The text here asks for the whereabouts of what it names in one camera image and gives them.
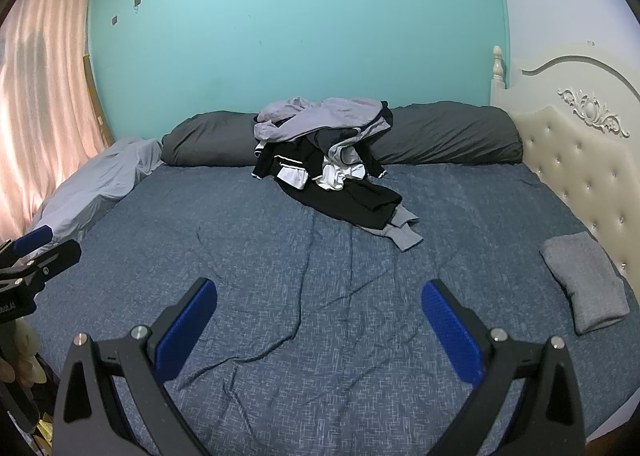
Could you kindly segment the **person's left hand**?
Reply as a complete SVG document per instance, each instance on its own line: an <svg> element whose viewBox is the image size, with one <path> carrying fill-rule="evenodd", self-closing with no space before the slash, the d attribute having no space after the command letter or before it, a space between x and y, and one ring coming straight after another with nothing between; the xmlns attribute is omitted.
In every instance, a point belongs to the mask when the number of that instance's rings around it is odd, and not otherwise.
<svg viewBox="0 0 640 456"><path fill-rule="evenodd" d="M24 318L1 326L1 381L30 388L44 384L46 374L36 355L39 350L37 332Z"/></svg>

